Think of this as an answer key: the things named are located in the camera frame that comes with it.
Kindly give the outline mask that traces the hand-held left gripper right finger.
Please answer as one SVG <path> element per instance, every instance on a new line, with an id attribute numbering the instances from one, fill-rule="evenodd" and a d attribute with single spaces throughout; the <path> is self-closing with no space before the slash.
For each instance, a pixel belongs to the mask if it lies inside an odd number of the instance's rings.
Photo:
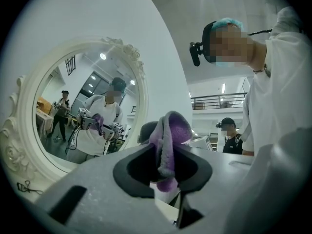
<path id="1" fill-rule="evenodd" d="M 312 234 L 312 128 L 264 146 L 229 194 L 220 181 L 186 197 L 190 224 L 178 234 Z"/>

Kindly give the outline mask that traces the person's white shirt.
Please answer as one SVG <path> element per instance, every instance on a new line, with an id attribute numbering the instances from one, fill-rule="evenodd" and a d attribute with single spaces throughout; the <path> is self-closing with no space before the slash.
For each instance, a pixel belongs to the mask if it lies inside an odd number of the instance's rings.
<path id="1" fill-rule="evenodd" d="M 298 128 L 312 127 L 312 41 L 292 7 L 278 12 L 266 47 L 266 69 L 253 77 L 240 127 L 242 149 L 253 156 Z"/>

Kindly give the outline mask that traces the black balcony railing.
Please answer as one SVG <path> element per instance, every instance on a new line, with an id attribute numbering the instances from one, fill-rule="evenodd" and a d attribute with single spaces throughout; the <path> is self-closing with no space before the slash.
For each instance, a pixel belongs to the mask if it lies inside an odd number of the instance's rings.
<path id="1" fill-rule="evenodd" d="M 242 108 L 247 93 L 230 93 L 191 97 L 193 110 Z"/>

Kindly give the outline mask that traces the teal hair cap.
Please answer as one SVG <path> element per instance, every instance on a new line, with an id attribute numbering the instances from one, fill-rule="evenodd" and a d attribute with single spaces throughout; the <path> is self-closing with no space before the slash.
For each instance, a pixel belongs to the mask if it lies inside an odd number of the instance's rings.
<path id="1" fill-rule="evenodd" d="M 223 18 L 214 22 L 213 26 L 211 27 L 211 31 L 225 30 L 225 28 L 228 26 L 234 26 L 238 28 L 240 31 L 245 31 L 243 23 L 232 18 Z"/>

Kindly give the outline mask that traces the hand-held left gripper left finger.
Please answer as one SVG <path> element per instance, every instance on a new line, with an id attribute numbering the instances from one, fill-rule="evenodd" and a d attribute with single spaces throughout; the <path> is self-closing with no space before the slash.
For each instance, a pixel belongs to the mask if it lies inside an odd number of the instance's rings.
<path id="1" fill-rule="evenodd" d="M 149 148 L 141 145 L 77 166 L 38 198 L 36 218 L 49 234 L 169 234 L 171 223 L 155 199 L 128 195 L 113 177 L 119 161 Z"/>

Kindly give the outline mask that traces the black eyelash curler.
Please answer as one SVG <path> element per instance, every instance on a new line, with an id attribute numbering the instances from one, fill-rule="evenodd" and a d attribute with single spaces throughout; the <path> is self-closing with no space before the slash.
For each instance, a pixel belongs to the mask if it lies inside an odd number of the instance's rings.
<path id="1" fill-rule="evenodd" d="M 32 189 L 30 186 L 31 182 L 29 180 L 25 180 L 23 183 L 17 182 L 17 189 L 23 193 L 37 193 L 38 195 L 43 194 L 42 190 Z"/>

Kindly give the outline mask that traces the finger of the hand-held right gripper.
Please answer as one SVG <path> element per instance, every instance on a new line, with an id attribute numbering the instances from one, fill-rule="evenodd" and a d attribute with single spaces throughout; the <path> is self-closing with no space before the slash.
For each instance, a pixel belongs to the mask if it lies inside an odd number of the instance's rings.
<path id="1" fill-rule="evenodd" d="M 157 124 L 158 124 L 157 121 L 151 121 L 142 125 L 137 139 L 138 144 L 146 144 L 149 142 L 149 138 L 152 132 L 155 130 Z"/>

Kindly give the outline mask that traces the purple cloth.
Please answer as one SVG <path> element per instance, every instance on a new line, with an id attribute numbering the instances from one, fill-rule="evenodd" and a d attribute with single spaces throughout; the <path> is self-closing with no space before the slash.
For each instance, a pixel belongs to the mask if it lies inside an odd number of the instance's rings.
<path id="1" fill-rule="evenodd" d="M 170 192 L 178 187 L 175 179 L 174 145 L 183 144 L 193 136 L 188 121 L 182 114 L 170 111 L 161 117 L 150 135 L 149 143 L 156 150 L 156 186 L 161 192 Z"/>

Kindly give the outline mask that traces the ornate white oval mirror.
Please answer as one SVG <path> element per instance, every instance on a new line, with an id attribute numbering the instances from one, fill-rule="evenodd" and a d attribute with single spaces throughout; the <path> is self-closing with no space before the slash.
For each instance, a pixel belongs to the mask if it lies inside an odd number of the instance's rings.
<path id="1" fill-rule="evenodd" d="M 43 56 L 30 75 L 17 79 L 19 90 L 10 96 L 13 109 L 0 130 L 0 158 L 4 170 L 10 175 L 26 180 L 47 180 L 54 183 L 71 171 L 70 168 L 50 160 L 43 150 L 39 136 L 34 130 L 35 101 L 39 97 L 43 79 L 52 68 L 70 55 L 93 46 L 112 46 L 113 51 L 126 61 L 134 72 L 138 85 L 138 109 L 135 126 L 125 142 L 125 147 L 133 147 L 136 144 L 148 111 L 148 90 L 139 50 L 130 44 L 124 44 L 122 39 L 99 36 L 71 39 Z"/>

